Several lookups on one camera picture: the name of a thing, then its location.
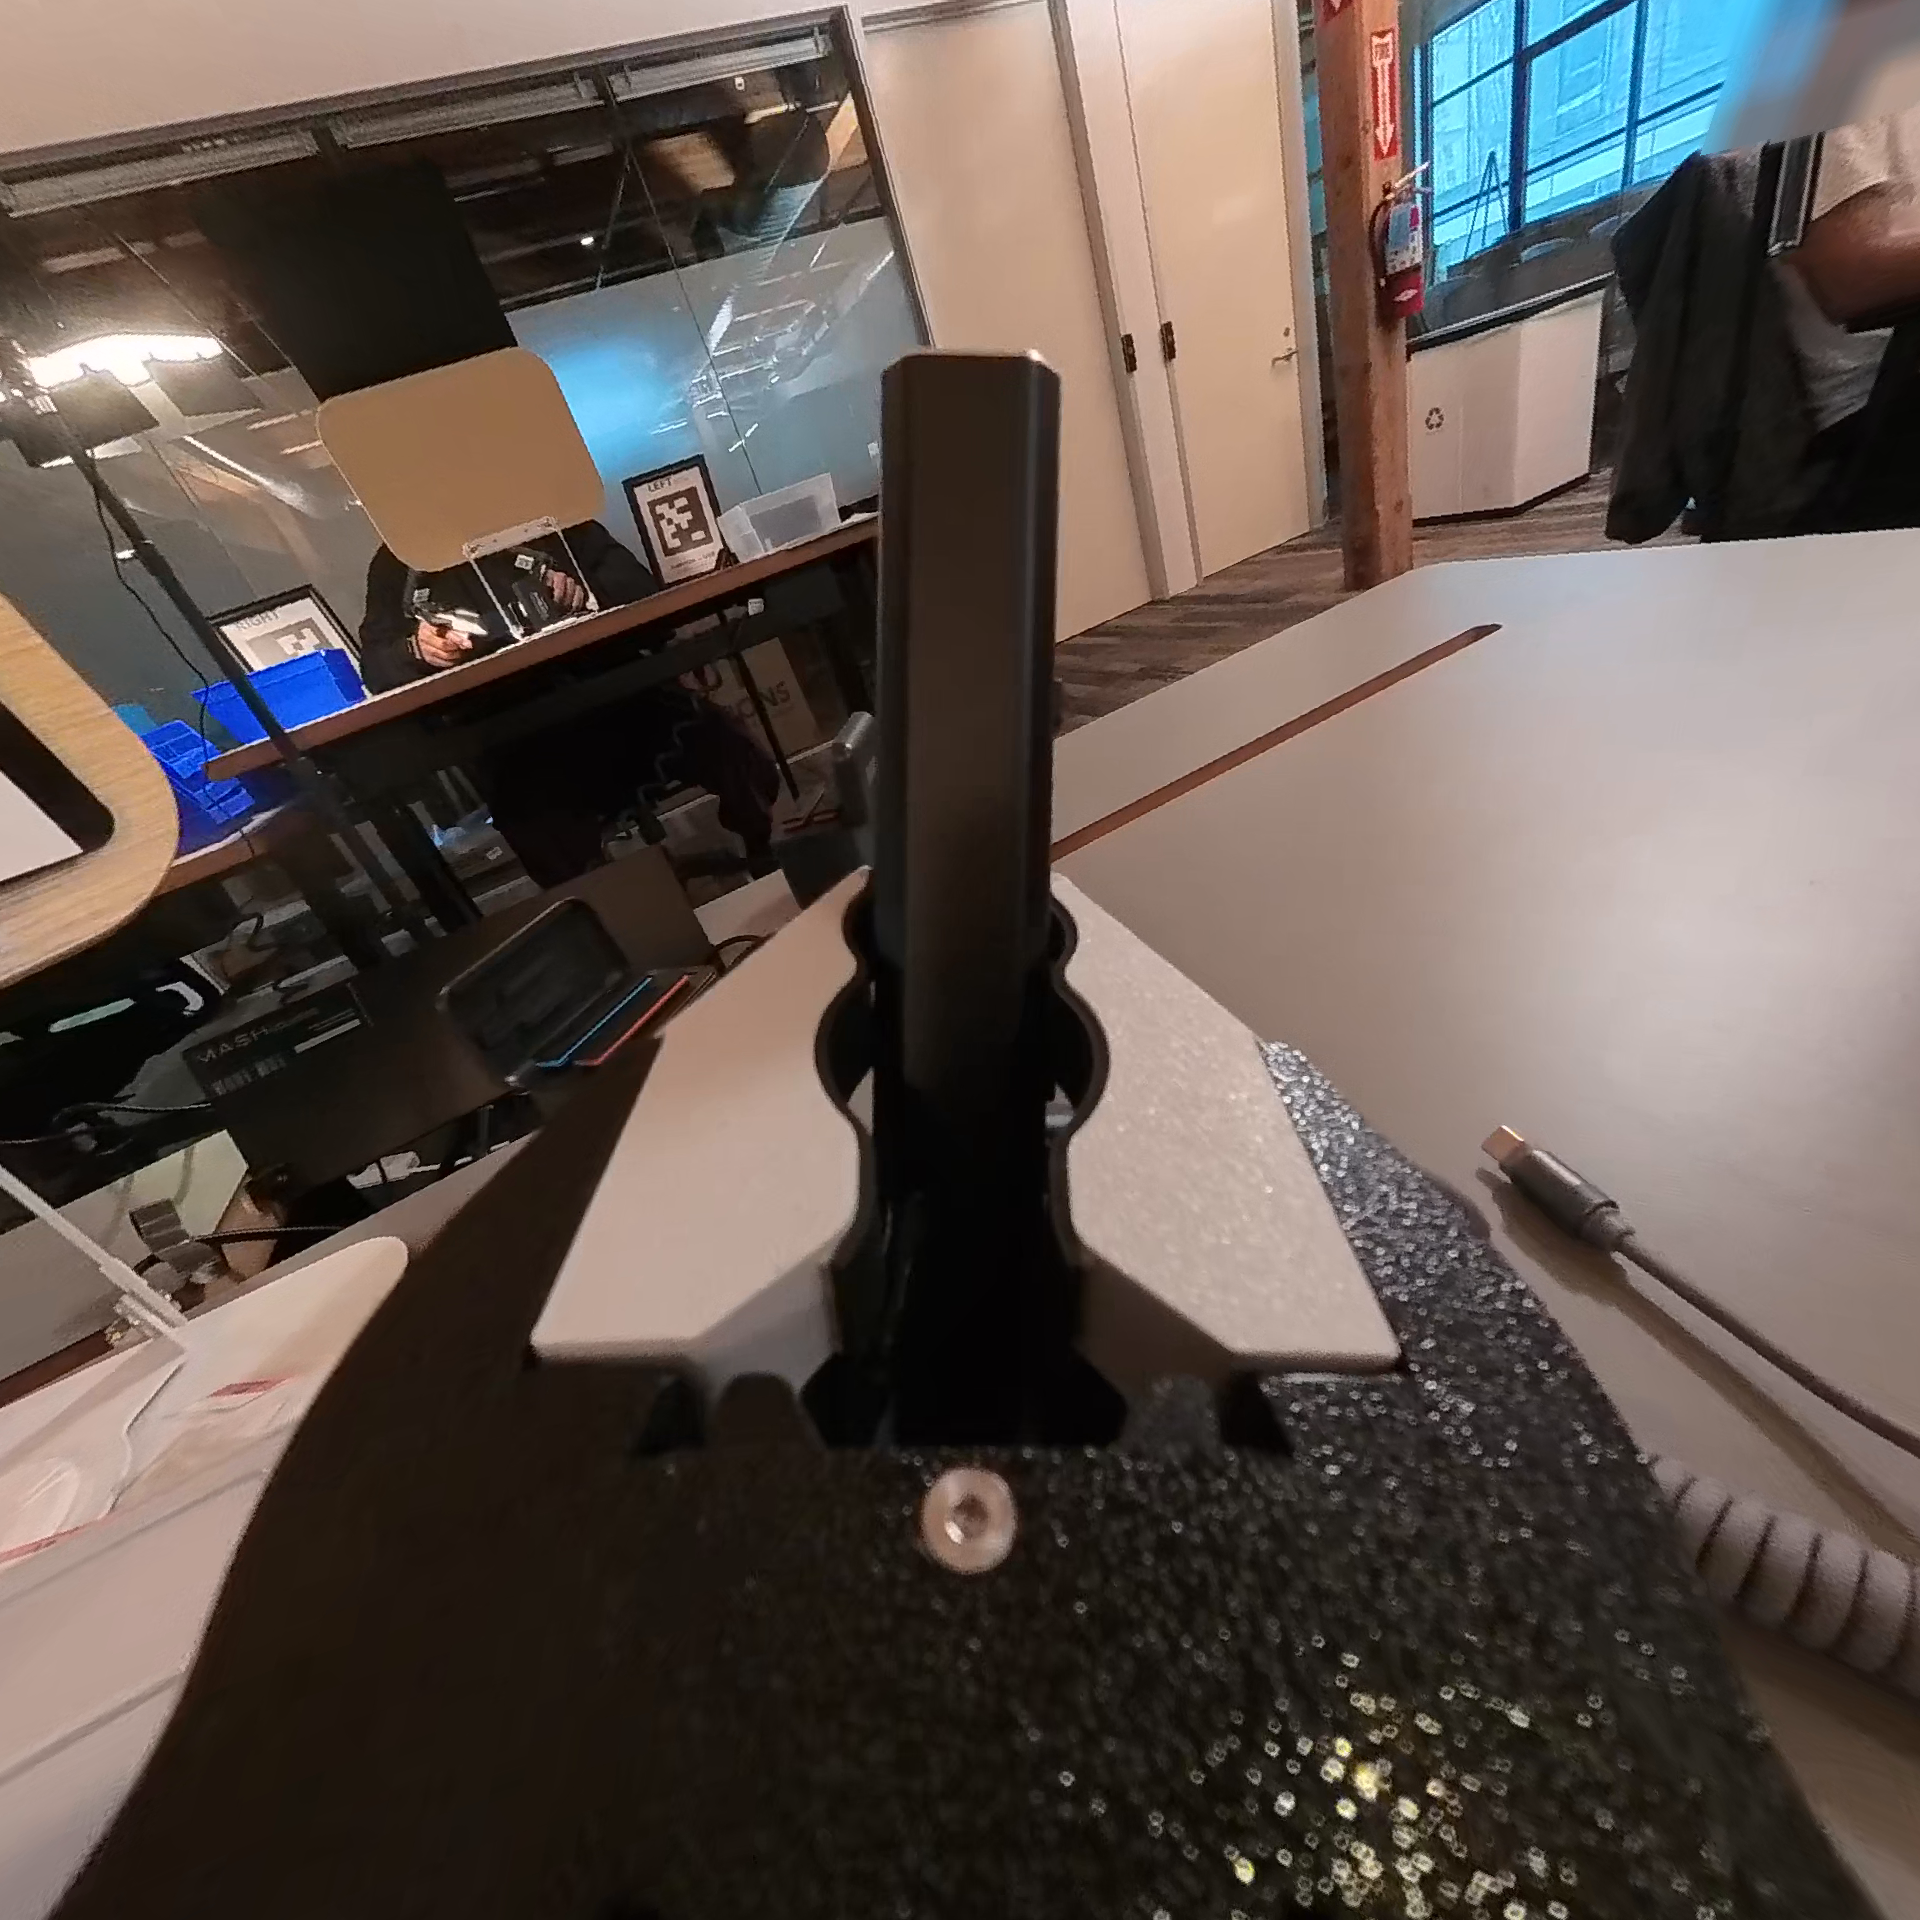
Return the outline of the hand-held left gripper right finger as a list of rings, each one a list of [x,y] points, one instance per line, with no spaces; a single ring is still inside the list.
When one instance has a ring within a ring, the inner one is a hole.
[[[1064,987],[1095,1025],[1090,1111],[1064,1159],[1082,1354],[1125,1395],[1395,1373],[1401,1345],[1257,1033],[1074,882],[1055,904]]]

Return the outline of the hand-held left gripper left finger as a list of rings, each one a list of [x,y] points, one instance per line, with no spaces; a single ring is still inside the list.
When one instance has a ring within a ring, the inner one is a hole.
[[[852,1233],[873,1049],[820,1031],[857,984],[869,873],[839,880],[664,1033],[536,1321],[541,1363],[635,1363],[706,1401],[796,1392],[836,1351],[831,1264]]]

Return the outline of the large black usb hub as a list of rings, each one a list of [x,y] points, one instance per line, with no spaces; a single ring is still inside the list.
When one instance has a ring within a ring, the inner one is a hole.
[[[1090,1450],[1125,1421],[1083,1354],[1066,1200],[1103,1045],[1050,871],[1060,431],[1034,353],[883,381],[867,1347],[903,1448]]]

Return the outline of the black printed carton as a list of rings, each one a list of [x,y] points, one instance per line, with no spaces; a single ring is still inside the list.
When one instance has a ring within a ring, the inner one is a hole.
[[[233,1103],[369,1027],[360,991],[331,984],[242,1016],[184,1045],[184,1069],[211,1106]]]

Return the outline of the cardboard box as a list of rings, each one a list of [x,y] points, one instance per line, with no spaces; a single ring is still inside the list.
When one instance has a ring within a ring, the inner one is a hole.
[[[732,714],[760,738],[767,738],[762,725],[769,725],[781,752],[796,758],[825,745],[836,729],[832,687],[815,691],[808,679],[809,659],[799,640],[762,640],[744,659],[721,657],[696,665],[679,685]]]

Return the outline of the small blue bin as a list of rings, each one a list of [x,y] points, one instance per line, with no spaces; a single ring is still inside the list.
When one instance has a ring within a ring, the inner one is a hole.
[[[248,674],[248,682],[283,729],[300,729],[327,717],[347,711],[369,697],[365,685],[351,653],[327,647],[316,654],[290,657]],[[196,689],[195,699],[211,727],[233,745],[267,738],[242,694],[217,679]]]

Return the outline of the blue plastic basket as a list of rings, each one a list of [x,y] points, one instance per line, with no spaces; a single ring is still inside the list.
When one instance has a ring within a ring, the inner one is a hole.
[[[217,750],[188,722],[160,722],[143,705],[116,705],[113,711],[143,738],[175,789],[181,855],[219,845],[265,813],[297,800],[297,784],[280,769],[237,779],[209,778]]]

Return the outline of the fiducial marker sign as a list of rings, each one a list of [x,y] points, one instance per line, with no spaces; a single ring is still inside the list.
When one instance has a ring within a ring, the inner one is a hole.
[[[265,671],[321,653],[340,653],[360,665],[354,637],[325,593],[312,584],[219,610],[209,615],[209,624],[245,662],[248,671]]]
[[[623,480],[648,568],[660,587],[701,582],[725,563],[714,479],[701,454]]]

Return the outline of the wooden framed sign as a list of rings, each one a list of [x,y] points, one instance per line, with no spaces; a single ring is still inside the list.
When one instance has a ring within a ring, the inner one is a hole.
[[[2,985],[101,945],[159,895],[179,813],[156,758],[2,603]]]

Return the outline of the clear plastic container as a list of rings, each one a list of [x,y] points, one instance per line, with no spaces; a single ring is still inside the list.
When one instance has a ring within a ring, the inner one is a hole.
[[[736,563],[762,560],[827,537],[839,526],[842,509],[827,472],[757,495],[717,520],[725,550]]]

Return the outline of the beige door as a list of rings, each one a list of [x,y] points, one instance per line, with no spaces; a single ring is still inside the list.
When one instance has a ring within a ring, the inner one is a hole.
[[[1299,40],[1268,3],[1120,3],[1196,577],[1325,513]]]
[[[1196,586],[1119,5],[852,15],[932,346],[1064,381],[1058,637]]]

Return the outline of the dark hanging jacket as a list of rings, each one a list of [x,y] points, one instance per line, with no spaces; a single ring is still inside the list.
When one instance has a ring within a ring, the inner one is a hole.
[[[1691,155],[1615,240],[1634,331],[1604,536],[1649,545],[1913,528],[1916,306],[1889,330],[1860,414],[1812,431],[1780,263],[1760,218],[1762,155]]]

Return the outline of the paned window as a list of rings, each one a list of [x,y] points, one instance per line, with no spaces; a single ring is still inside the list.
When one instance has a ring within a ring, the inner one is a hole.
[[[1699,153],[1741,5],[1405,5],[1408,123],[1441,287],[1587,239]]]

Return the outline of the wooden post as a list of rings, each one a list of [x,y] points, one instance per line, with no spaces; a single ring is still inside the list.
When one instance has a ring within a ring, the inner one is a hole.
[[[1410,570],[1408,357],[1383,314],[1376,240],[1405,175],[1401,8],[1312,10],[1329,214],[1329,315],[1335,378],[1337,525],[1347,587]]]

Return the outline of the black wall monitor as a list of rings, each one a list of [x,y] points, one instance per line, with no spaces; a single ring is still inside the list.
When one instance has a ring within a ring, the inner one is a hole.
[[[440,167],[213,184],[196,226],[317,401],[516,346]]]

